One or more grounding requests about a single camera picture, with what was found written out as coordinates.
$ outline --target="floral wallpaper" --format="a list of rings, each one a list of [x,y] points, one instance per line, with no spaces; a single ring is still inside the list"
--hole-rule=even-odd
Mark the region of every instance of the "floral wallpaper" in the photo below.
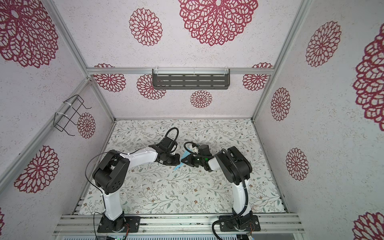
[[[306,59],[310,66],[323,65],[333,56],[340,42],[340,25],[329,21],[319,27],[308,43]]]
[[[77,121],[77,129],[83,138],[90,138],[95,133],[95,119],[90,113],[82,113]]]
[[[0,53],[23,67],[49,65],[59,49],[55,25],[39,0],[0,2]]]
[[[296,180],[303,180],[308,174],[307,156],[298,148],[292,148],[286,157],[286,165],[289,174]]]
[[[107,150],[132,152],[159,142],[171,127],[179,128],[176,153],[184,153],[186,141],[208,144],[212,154],[236,146],[251,162],[249,200],[254,212],[285,212],[261,151],[252,123],[232,120],[122,120],[118,121]],[[228,213],[232,209],[231,184],[221,170],[202,167],[143,164],[129,170],[121,188],[120,201],[126,213],[178,214]],[[80,214],[104,209],[100,192],[91,186]]]
[[[3,226],[4,226],[4,214],[2,214],[1,212],[1,208],[0,208],[0,236],[1,236],[1,230],[3,229]]]
[[[301,1],[54,2],[88,66],[209,68],[273,64]]]
[[[270,63],[259,63],[252,66],[253,68],[273,68]],[[243,76],[243,85],[246,89],[257,91],[264,88],[269,75],[267,74],[245,74]]]
[[[13,185],[21,192],[37,193],[55,179],[59,168],[57,153],[50,146],[43,146]]]
[[[279,88],[273,94],[271,100],[271,113],[276,121],[281,121],[287,117],[291,107],[291,97],[285,88]]]
[[[198,39],[201,44],[208,43],[210,46],[223,45],[243,33],[258,7],[256,0],[179,0],[179,2],[184,28],[188,29],[191,37]]]
[[[100,63],[96,68],[114,68],[110,64]],[[125,78],[123,74],[94,74],[93,77],[98,85],[110,92],[120,92],[125,88]]]
[[[353,223],[354,240],[384,239],[384,216],[380,212],[366,212]]]
[[[384,23],[374,41],[364,48],[362,61],[356,66],[356,104],[364,109],[364,117],[379,124],[384,131]]]

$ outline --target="aluminum rail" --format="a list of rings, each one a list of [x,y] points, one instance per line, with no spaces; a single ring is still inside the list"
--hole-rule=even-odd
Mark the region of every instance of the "aluminum rail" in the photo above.
[[[253,112],[252,120],[256,121],[256,118],[259,116],[259,112],[262,109],[263,105],[266,103],[267,98],[271,95],[276,76],[278,76],[279,72],[281,71],[281,68],[285,62],[285,60],[288,57],[289,51],[292,49],[293,42],[303,25],[304,19],[308,14],[308,10],[310,8],[310,5],[312,3],[312,0],[302,0],[299,6],[299,10],[296,13],[296,16],[293,20],[293,23],[291,25],[291,28],[288,32],[287,37],[285,38],[283,47],[281,48],[280,54],[277,58],[277,61],[274,65],[275,71],[270,76],[269,80],[267,81],[264,91],[262,93],[262,96],[260,97],[259,102],[257,103],[256,109]]]
[[[68,30],[68,27],[65,25],[65,22],[63,18],[60,15],[59,10],[57,9],[55,3],[53,0],[41,0],[41,3],[44,5],[45,9],[49,13],[53,23],[55,24],[56,29],[59,31],[62,39],[64,40],[65,44],[68,46],[68,49],[70,50],[72,56],[74,57],[79,69],[81,70],[82,74],[86,78],[90,78],[88,72],[87,72],[87,64],[81,55],[81,52],[79,48],[77,47],[74,39],[71,36],[71,33]],[[105,112],[108,114],[111,121],[115,120],[115,116],[113,115],[113,112],[111,108],[109,107],[107,101],[105,100],[103,94],[101,93],[99,86],[96,84],[93,84],[93,89],[95,91],[96,97],[100,101],[102,107],[104,108]]]
[[[83,89],[90,84],[88,79],[84,79],[79,86],[72,92],[70,96],[80,94]],[[71,98],[69,103],[74,103],[76,98]],[[64,113],[71,106],[66,103],[62,103],[61,106],[56,110],[56,113]],[[4,173],[0,176],[0,195],[3,193],[5,188],[12,183],[20,172],[28,165],[31,159],[35,156],[36,152],[41,148],[44,140],[49,136],[49,134],[56,129],[53,126],[53,114],[46,124],[40,129],[40,131],[32,138],[32,140],[27,144],[27,146],[20,152],[16,159],[7,167]],[[56,122],[59,122],[63,116],[60,114],[56,117]]]
[[[87,68],[88,74],[217,74],[223,75],[231,70],[231,74],[267,74],[274,72],[273,68]]]
[[[218,217],[226,214],[142,214],[138,233],[130,235],[153,234],[212,234],[211,225]],[[303,226],[297,214],[255,214],[261,227],[258,233],[304,233]],[[97,230],[101,215],[62,215],[53,235],[90,235],[94,234],[93,227]],[[246,232],[220,232],[218,234],[241,234]]]

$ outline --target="zip tie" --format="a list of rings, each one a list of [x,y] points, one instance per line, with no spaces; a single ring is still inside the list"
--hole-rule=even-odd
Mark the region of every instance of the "zip tie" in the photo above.
[[[56,114],[61,114],[61,115],[64,115],[64,116],[68,117],[68,115],[64,114],[64,113],[56,113]]]

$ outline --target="black mounting plate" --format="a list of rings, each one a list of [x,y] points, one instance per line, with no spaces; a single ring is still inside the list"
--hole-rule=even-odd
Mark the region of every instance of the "black mounting plate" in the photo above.
[[[127,224],[129,224],[129,231],[128,232],[138,232],[139,226],[140,226],[140,217],[134,216],[134,217],[124,217]],[[113,233],[111,231],[111,226],[107,223],[107,221],[103,224],[103,219],[101,219],[99,225],[99,228],[97,229],[98,233]],[[121,232],[127,232],[127,229],[124,228]]]
[[[227,219],[229,217],[231,217],[231,216],[225,215],[225,216],[219,216],[218,218],[219,218],[219,220],[223,220],[223,219]],[[250,232],[251,226],[252,226],[253,232],[258,232],[261,230],[259,219],[256,215],[252,216],[251,221],[248,222],[247,224],[245,224],[244,228],[238,230],[235,228],[235,226],[236,226],[236,220],[235,219],[230,220],[230,221],[220,222],[220,231],[222,231],[222,232],[236,232],[236,231]]]

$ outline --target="black cable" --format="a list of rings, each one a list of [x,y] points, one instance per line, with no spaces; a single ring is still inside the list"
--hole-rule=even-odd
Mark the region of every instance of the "black cable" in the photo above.
[[[227,155],[227,157],[229,158],[229,160],[231,161],[231,163],[235,166],[236,171],[239,173],[239,176],[240,176],[241,181],[242,181],[242,183],[243,183],[243,188],[244,188],[244,193],[245,193],[245,204],[244,204],[244,208],[243,208],[243,210],[242,210],[240,213],[236,214],[235,216],[230,217],[230,218],[226,218],[226,219],[217,220],[217,221],[214,221],[214,222],[212,223],[212,232],[214,233],[215,237],[216,237],[217,239],[219,239],[219,240],[223,240],[223,239],[220,238],[220,237],[217,235],[217,233],[216,233],[216,231],[215,231],[215,225],[218,224],[218,223],[220,223],[220,222],[227,222],[227,221],[230,221],[230,220],[233,220],[233,219],[238,218],[239,216],[241,216],[241,215],[245,212],[245,210],[246,210],[247,207],[248,207],[248,191],[247,191],[247,186],[246,186],[246,184],[245,184],[244,177],[243,177],[242,174],[240,174],[240,170],[239,170],[238,167],[236,166],[235,161],[233,160],[233,157],[231,156],[231,154],[230,154],[227,150],[225,150],[225,149],[222,149],[221,151],[224,152],[224,153]]]
[[[164,136],[164,137],[167,137],[168,136],[168,134],[169,134],[169,132],[170,131],[172,131],[172,130],[176,130],[176,137],[175,137],[175,139],[173,140],[176,144],[176,147],[175,147],[175,149],[173,150],[173,151],[171,151],[171,152],[169,152],[169,153],[173,153],[174,151],[176,151],[176,149],[177,149],[177,142],[176,142],[176,139],[177,139],[177,137],[179,136],[179,129],[177,128],[177,127],[173,127],[173,128],[171,128],[171,129],[169,129],[168,130],[168,132],[166,133],[166,135]]]
[[[96,230],[95,230],[95,214],[100,214],[100,215],[101,215],[101,213],[99,213],[99,212],[95,212],[95,213],[93,214],[93,232],[95,233],[96,240],[99,240],[99,239],[97,238]]]
[[[197,154],[197,153],[192,152],[191,150],[189,150],[189,149],[187,148],[187,144],[188,144],[188,143],[191,143],[192,145],[197,146],[197,144],[195,144],[194,142],[186,142],[186,143],[184,143],[184,148],[186,149],[187,152],[189,152],[189,153],[191,153],[191,154],[193,154],[193,155],[196,155],[196,156],[198,156],[198,157],[213,158],[213,156],[205,156],[205,155],[200,155],[200,154]]]
[[[175,137],[175,140],[174,140],[174,141],[176,141],[177,137],[179,136],[179,129],[177,127],[173,127],[171,129],[169,129],[164,137],[168,136],[169,132],[172,131],[173,129],[176,129],[176,131],[177,131],[176,137]]]

